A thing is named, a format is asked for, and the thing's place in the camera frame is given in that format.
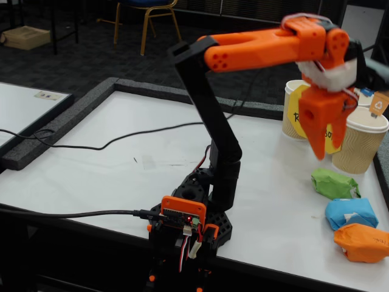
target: chair leg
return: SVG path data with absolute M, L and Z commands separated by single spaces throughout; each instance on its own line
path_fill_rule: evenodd
M 173 18 L 174 25 L 176 26 L 178 39 L 179 39 L 180 41 L 182 41 L 181 34 L 180 34 L 180 30 L 179 30 L 179 28 L 178 28 L 178 23 L 177 23 L 176 15 L 174 14 L 173 8 L 170 7 L 170 11 L 171 11 L 171 17 Z
M 147 36 L 147 24 L 149 20 L 149 15 L 150 15 L 151 10 L 148 9 L 145 13 L 145 21 L 143 23 L 143 35 L 142 35 L 142 45 L 140 47 L 140 54 L 142 56 L 145 55 L 145 47 L 146 47 L 146 36 Z
M 114 36 L 114 48 L 116 49 L 117 39 L 119 37 L 119 23 L 120 23 L 120 3 L 116 8 L 116 22 L 115 22 L 115 36 Z
M 156 30 L 154 29 L 154 24 L 153 24 L 153 22 L 151 21 L 151 18 L 148 18 L 148 22 L 150 23 L 150 27 L 151 27 L 151 30 L 153 31 L 154 37 L 157 37 L 157 35 L 156 35 Z

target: paper cup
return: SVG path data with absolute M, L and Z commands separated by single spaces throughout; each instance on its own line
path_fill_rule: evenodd
M 347 118 L 347 130 L 342 149 L 334 153 L 332 163 L 344 172 L 365 173 L 389 130 L 386 117 L 376 119 L 368 108 L 358 106 Z
M 308 85 L 304 80 L 291 80 L 286 83 L 285 87 L 285 102 L 284 102 L 284 114 L 282 118 L 282 132 L 294 139 L 305 141 L 306 138 L 301 137 L 297 132 L 294 130 L 291 121 L 287 118 L 287 108 L 289 106 L 289 98 L 291 96 L 291 93 L 295 91 L 300 85 Z
M 365 94 L 361 93 L 360 89 L 358 88 L 354 88 L 354 92 L 359 95 L 358 106 L 369 108 L 371 102 L 373 101 L 373 96 L 366 96 Z

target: table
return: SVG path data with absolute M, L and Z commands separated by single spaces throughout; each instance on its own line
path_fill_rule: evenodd
M 56 100 L 37 97 L 51 94 Z M 0 129 L 20 135 L 31 135 L 48 123 L 73 102 L 73 96 L 62 92 L 11 85 L 0 82 Z M 11 134 L 0 133 L 0 155 L 7 153 L 20 140 Z
M 57 144 L 98 146 L 132 131 L 195 121 L 199 117 L 191 105 L 116 91 Z M 307 143 L 283 136 L 280 121 L 235 116 L 230 124 L 243 158 L 235 204 L 227 211 L 232 239 L 219 249 L 215 263 L 280 281 L 309 282 L 318 290 L 387 287 L 388 259 L 351 263 L 333 242 L 324 216 L 329 199 L 311 186 L 311 172 L 333 169 L 330 160 L 318 162 Z M 50 149 L 24 170 L 0 175 L 0 203 L 47 213 L 151 208 L 193 170 L 209 142 L 203 126 L 191 126 L 135 136 L 104 151 Z M 354 178 L 370 199 L 378 228 L 389 232 L 389 212 L 373 165 Z M 69 220 L 90 233 L 98 227 L 96 232 L 113 238 L 147 243 L 147 222 L 135 217 L 75 221 Z

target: coffee cup lid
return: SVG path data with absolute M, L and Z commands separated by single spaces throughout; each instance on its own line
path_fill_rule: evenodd
M 389 121 L 384 116 L 372 117 L 368 108 L 358 106 L 347 118 L 347 127 L 366 133 L 384 133 Z

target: table leg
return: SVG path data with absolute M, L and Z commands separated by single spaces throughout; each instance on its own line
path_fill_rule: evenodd
M 4 292 L 36 291 L 30 269 L 27 225 L 17 218 L 0 216 L 0 275 Z
M 23 15 L 23 3 L 19 0 L 19 14 L 20 14 L 20 25 L 24 26 L 24 15 Z
M 74 34 L 75 42 L 78 44 L 78 0 L 74 0 Z
M 51 39 L 53 42 L 54 55 L 58 54 L 57 51 L 57 34 L 55 31 L 55 1 L 50 1 L 50 14 L 51 14 Z
M 15 28 L 15 11 L 13 9 L 12 0 L 7 0 L 7 7 L 10 15 L 10 27 L 11 29 Z

